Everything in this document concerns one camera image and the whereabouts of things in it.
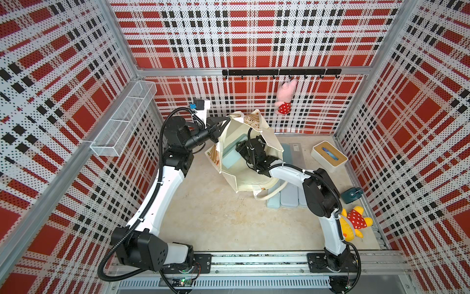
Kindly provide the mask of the cream floral canvas bag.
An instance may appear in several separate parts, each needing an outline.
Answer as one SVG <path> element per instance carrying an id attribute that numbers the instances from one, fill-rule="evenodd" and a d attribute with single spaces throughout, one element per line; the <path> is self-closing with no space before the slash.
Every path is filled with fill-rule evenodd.
<path id="1" fill-rule="evenodd" d="M 267 172 L 271 164 L 283 161 L 284 149 L 260 110 L 250 114 L 236 111 L 218 142 L 204 152 L 213 167 L 235 192 L 261 191 L 279 180 Z"/>

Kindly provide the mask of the transparent grey pencil case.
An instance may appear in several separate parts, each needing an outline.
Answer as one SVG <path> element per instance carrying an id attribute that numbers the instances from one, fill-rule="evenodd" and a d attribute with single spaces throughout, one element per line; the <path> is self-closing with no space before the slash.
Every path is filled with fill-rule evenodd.
<path id="1" fill-rule="evenodd" d="M 306 168 L 303 150 L 300 143 L 290 143 L 293 165 L 302 169 Z"/>

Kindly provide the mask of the mint green pencil case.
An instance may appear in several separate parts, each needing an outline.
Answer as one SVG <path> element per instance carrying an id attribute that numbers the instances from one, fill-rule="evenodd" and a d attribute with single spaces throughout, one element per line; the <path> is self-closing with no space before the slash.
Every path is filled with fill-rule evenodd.
<path id="1" fill-rule="evenodd" d="M 268 194 L 275 192 L 283 183 L 283 181 L 278 181 L 272 188 L 268 190 Z M 277 191 L 270 199 L 267 200 L 266 206 L 269 209 L 279 209 L 280 208 L 280 191 Z"/>

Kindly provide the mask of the light blue pencil case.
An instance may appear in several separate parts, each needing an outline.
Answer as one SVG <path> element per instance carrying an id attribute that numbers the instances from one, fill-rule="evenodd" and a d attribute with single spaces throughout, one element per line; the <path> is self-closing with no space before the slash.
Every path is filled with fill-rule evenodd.
<path id="1" fill-rule="evenodd" d="M 297 208 L 299 206 L 298 187 L 293 184 L 287 184 L 280 191 L 280 205 L 284 208 Z"/>
<path id="2" fill-rule="evenodd" d="M 302 208 L 307 208 L 307 201 L 306 201 L 304 189 L 299 187 L 297 191 L 298 191 L 299 206 Z"/>

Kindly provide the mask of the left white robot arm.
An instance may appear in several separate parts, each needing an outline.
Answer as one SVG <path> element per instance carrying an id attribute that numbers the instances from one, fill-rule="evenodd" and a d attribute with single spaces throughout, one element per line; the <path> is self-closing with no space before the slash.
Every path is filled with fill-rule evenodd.
<path id="1" fill-rule="evenodd" d="M 159 169 L 141 207 L 124 227 L 111 235 L 111 249 L 99 263 L 98 277 L 105 282 L 128 279 L 145 271 L 162 272 L 165 267 L 190 270 L 195 266 L 191 245 L 166 243 L 159 238 L 166 210 L 192 165 L 193 149 L 214 143 L 230 122 L 229 117 L 202 121 L 187 107 L 173 110 L 159 134 Z"/>

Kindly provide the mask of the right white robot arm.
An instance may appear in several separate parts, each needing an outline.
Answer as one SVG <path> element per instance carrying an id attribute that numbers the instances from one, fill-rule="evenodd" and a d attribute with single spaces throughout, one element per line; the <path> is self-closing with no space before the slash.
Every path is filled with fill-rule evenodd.
<path id="1" fill-rule="evenodd" d="M 324 169 L 301 169 L 265 152 L 267 142 L 260 136 L 236 143 L 235 150 L 245 159 L 249 168 L 260 175 L 277 178 L 303 189 L 307 208 L 319 218 L 324 236 L 325 267 L 341 272 L 356 267 L 361 274 L 361 258 L 356 246 L 345 240 L 340 225 L 343 206 L 339 192 Z"/>

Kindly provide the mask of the pink plush pig toy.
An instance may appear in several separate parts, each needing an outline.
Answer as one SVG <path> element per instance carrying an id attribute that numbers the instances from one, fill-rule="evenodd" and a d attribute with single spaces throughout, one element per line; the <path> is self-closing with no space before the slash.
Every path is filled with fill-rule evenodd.
<path id="1" fill-rule="evenodd" d="M 297 88 L 297 80 L 292 79 L 283 83 L 277 90 L 276 102 L 274 104 L 277 115 L 287 115 L 291 112 L 292 100 Z"/>

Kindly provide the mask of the white tissue box wooden lid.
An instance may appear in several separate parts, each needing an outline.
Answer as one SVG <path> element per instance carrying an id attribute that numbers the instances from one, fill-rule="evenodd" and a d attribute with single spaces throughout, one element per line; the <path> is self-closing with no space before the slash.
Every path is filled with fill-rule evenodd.
<path id="1" fill-rule="evenodd" d="M 336 172 L 348 162 L 348 158 L 328 141 L 315 145 L 310 155 L 329 173 Z"/>

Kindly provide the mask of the yellow plush toy red dress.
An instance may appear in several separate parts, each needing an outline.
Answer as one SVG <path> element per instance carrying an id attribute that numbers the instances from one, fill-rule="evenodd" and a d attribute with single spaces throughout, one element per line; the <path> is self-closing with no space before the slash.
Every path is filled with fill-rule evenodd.
<path id="1" fill-rule="evenodd" d="M 371 227 L 373 219 L 364 216 L 364 208 L 356 206 L 349 212 L 344 208 L 340 215 L 340 226 L 342 235 L 347 242 L 351 242 L 355 237 L 363 238 L 362 229 Z"/>

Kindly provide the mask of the small green circuit board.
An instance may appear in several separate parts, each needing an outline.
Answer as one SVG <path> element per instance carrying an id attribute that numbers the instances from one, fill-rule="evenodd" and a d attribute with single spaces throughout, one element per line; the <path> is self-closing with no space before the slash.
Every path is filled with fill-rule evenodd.
<path id="1" fill-rule="evenodd" d="M 193 285 L 193 279 L 189 278 L 173 278 L 173 287 L 191 287 Z"/>

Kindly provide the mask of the black wall hook rail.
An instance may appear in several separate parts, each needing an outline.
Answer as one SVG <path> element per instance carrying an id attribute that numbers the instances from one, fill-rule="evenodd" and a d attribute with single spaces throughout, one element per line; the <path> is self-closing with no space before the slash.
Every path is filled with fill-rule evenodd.
<path id="1" fill-rule="evenodd" d="M 342 69 L 224 69 L 222 75 L 224 77 L 248 77 L 248 76 L 319 76 L 323 77 L 326 75 L 332 75 L 337 77 L 341 74 Z"/>

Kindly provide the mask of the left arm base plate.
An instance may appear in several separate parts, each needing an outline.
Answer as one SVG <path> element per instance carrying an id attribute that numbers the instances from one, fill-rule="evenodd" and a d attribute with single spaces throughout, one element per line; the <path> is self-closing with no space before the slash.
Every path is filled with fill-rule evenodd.
<path id="1" fill-rule="evenodd" d="M 184 263 L 164 265 L 165 274 L 207 274 L 211 271 L 212 254 L 191 254 Z"/>

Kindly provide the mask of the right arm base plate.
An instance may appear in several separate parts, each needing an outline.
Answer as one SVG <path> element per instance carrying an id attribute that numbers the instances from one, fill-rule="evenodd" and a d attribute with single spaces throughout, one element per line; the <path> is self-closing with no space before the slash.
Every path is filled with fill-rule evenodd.
<path id="1" fill-rule="evenodd" d="M 356 256 L 348 251 L 340 256 L 325 252 L 309 253 L 307 265 L 311 273 L 355 273 L 359 269 Z"/>

